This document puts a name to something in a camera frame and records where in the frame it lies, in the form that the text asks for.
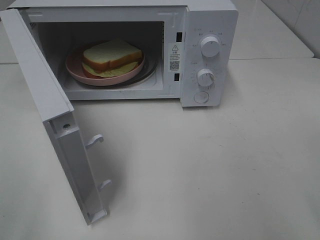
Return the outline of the round white door button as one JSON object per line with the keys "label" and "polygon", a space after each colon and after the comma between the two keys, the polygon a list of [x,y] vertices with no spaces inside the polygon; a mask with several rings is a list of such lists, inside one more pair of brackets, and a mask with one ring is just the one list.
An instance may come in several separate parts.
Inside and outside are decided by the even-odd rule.
{"label": "round white door button", "polygon": [[197,92],[193,99],[196,103],[204,104],[209,100],[209,94],[205,91]]}

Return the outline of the toast sandwich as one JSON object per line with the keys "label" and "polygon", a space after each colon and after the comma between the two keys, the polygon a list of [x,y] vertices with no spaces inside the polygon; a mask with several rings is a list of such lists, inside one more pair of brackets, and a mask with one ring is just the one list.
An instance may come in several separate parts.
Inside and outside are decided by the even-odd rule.
{"label": "toast sandwich", "polygon": [[88,78],[113,78],[137,68],[143,51],[124,40],[113,39],[83,51],[82,69]]}

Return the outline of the pink plate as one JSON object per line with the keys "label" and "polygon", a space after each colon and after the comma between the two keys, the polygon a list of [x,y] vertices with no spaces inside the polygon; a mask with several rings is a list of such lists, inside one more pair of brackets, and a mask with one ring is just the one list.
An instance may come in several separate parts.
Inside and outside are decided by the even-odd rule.
{"label": "pink plate", "polygon": [[66,58],[66,69],[68,70],[69,74],[78,82],[95,87],[116,86],[132,80],[142,71],[145,64],[145,56],[143,53],[142,58],[140,58],[138,61],[132,61],[133,63],[136,63],[136,65],[126,73],[112,77],[101,77],[92,74],[84,68],[82,60],[83,52],[90,47],[93,47],[94,44],[95,43],[86,44],[78,47]]}

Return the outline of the glass microwave turntable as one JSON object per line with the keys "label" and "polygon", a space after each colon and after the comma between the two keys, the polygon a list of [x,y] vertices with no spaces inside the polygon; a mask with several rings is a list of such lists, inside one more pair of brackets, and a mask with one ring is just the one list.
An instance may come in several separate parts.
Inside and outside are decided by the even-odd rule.
{"label": "glass microwave turntable", "polygon": [[102,88],[124,88],[130,85],[139,84],[150,77],[157,68],[157,61],[149,56],[144,56],[139,61],[134,61],[104,73],[107,77],[93,75],[93,69],[87,64],[81,63],[80,76],[76,80],[82,84]]}

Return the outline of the lower white timer knob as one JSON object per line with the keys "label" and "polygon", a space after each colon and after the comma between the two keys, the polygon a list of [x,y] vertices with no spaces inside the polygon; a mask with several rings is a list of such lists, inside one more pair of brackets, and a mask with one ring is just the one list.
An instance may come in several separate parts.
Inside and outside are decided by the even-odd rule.
{"label": "lower white timer knob", "polygon": [[209,87],[214,83],[215,76],[209,68],[203,68],[197,72],[196,79],[199,86]]}

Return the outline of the white warning label sticker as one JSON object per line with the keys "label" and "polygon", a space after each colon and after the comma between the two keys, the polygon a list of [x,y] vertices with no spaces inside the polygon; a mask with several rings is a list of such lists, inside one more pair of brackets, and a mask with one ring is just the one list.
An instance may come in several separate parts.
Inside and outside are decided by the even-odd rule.
{"label": "white warning label sticker", "polygon": [[168,71],[179,72],[181,68],[182,57],[181,42],[169,43],[167,50]]}

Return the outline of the white microwave oven body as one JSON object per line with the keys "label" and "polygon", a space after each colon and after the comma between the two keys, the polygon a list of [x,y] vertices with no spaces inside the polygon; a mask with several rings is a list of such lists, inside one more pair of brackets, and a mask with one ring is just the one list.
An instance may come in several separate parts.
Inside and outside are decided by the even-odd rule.
{"label": "white microwave oven body", "polygon": [[[17,0],[6,10],[23,11],[31,34],[69,101],[179,99],[183,107],[220,103],[238,11],[229,0]],[[205,57],[201,40],[217,36],[219,54]],[[157,61],[139,84],[104,88],[83,84],[66,69],[75,49],[119,38]],[[168,70],[168,45],[181,43],[180,71]],[[214,83],[202,87],[197,72],[210,69]],[[207,92],[206,103],[194,96]]]}

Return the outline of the upper white power knob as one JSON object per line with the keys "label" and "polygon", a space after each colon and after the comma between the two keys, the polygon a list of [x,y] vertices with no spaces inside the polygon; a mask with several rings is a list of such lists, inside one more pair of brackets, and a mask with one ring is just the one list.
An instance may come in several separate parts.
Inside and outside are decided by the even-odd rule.
{"label": "upper white power knob", "polygon": [[204,57],[213,58],[221,51],[221,41],[215,35],[206,35],[200,41],[200,50]]}

